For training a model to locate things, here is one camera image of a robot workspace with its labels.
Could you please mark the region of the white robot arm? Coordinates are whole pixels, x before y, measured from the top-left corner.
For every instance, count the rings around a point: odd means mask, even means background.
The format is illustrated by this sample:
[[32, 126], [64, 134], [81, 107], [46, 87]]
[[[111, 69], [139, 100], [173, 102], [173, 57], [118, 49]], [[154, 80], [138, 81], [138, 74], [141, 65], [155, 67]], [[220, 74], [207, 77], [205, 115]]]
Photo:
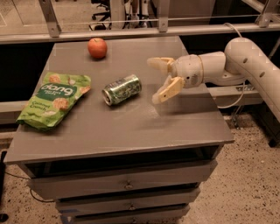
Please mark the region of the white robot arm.
[[233, 86], [249, 81], [280, 121], [280, 69], [248, 38], [230, 40], [222, 52], [189, 54], [177, 59], [149, 58], [147, 64], [167, 77], [152, 96], [155, 104], [202, 83]]

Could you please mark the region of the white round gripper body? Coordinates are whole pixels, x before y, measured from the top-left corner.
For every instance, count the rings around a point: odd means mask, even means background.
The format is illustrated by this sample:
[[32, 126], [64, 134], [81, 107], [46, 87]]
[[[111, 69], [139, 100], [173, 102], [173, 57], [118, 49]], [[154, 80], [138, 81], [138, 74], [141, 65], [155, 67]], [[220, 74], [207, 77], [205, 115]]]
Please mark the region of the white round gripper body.
[[171, 64], [171, 76], [181, 77], [184, 88], [195, 88], [203, 81], [203, 66], [198, 55], [186, 55], [179, 57]]

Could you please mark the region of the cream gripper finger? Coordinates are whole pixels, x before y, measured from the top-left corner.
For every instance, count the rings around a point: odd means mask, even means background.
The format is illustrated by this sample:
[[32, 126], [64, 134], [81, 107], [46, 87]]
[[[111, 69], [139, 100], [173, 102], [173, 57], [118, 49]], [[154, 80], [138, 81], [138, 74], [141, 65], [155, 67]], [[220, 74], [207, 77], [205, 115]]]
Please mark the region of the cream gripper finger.
[[185, 85], [182, 77], [172, 78], [170, 75], [164, 82], [164, 85], [152, 96], [152, 102], [159, 104], [179, 94]]
[[147, 64], [149, 67], [159, 70], [162, 74], [168, 74], [174, 61], [174, 58], [156, 57], [148, 58]]

